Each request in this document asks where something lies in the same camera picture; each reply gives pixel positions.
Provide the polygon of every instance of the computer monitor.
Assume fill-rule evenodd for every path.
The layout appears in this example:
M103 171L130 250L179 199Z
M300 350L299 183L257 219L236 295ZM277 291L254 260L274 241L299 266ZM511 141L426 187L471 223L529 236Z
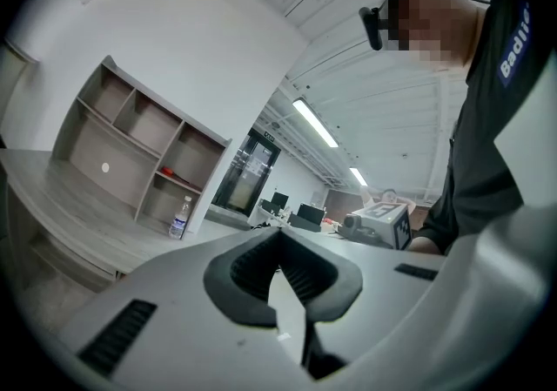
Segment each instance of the computer monitor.
M288 196L285 194L281 194L279 192L275 192L272 195L271 202L273 204L278 205L280 208L284 209L286 207L286 202L288 202Z
M278 215L280 212L280 206L265 199L261 199L261 208L274 215Z
M323 210L315 208L314 206L307 206L306 204L302 204L301 206L299 206L298 216L320 226L321 220L323 220L323 216L325 216L325 212Z

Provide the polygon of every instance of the vent grille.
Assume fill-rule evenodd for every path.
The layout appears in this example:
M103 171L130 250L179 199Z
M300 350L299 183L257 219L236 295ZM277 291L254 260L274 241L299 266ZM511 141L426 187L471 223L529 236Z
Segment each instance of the vent grille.
M157 306L134 300L97 335L79 358L102 375L109 375L124 358Z

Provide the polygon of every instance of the door frame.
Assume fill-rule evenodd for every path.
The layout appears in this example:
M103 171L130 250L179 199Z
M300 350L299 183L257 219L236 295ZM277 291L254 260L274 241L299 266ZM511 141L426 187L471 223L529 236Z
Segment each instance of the door frame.
M236 167L236 169L234 169L231 164L230 168L226 172L226 175L224 176L220 184L220 187L217 190L217 193L215 194L215 199L212 201L212 203L226 210L232 210L234 212L242 213L249 218L252 214L253 208L257 204L259 195L263 191L263 187L265 186L265 183L267 182L269 176L271 175L272 168L274 167L275 162L279 157L280 148L278 148L268 138L264 137L262 134L255 131L253 128L251 128L250 131L248 132L248 137L249 138L245 143L245 147L238 148L238 151L247 152L249 155L242 162L242 165ZM255 188L253 189L253 193L245 209L242 210L234 206L227 206L228 201L230 200L230 197L232 195L232 192L234 191L236 185L238 184L239 177L244 171L247 160L252 155L253 150L255 149L257 144L261 144L267 150L271 151L271 157L269 158L269 163L267 164L267 167L265 168L263 174L261 175L261 178L259 179Z

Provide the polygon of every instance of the exit sign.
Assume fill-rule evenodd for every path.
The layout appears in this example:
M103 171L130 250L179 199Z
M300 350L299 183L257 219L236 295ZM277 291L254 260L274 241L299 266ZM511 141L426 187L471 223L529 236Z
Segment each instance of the exit sign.
M269 140L270 142L274 142L274 141L275 141L275 138L274 138L271 134L269 134L267 131L265 131L265 134L264 134L264 135L265 135L265 138L266 138L267 140Z

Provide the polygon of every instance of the hand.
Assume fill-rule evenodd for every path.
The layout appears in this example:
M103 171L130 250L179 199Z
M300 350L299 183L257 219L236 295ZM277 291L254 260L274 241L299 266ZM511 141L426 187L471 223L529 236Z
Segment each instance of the hand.
M408 252L416 252L416 253L430 253L433 255L441 255L443 253L440 252L437 245L426 238L425 236L419 236L418 238L414 238L410 243L410 246L407 248Z

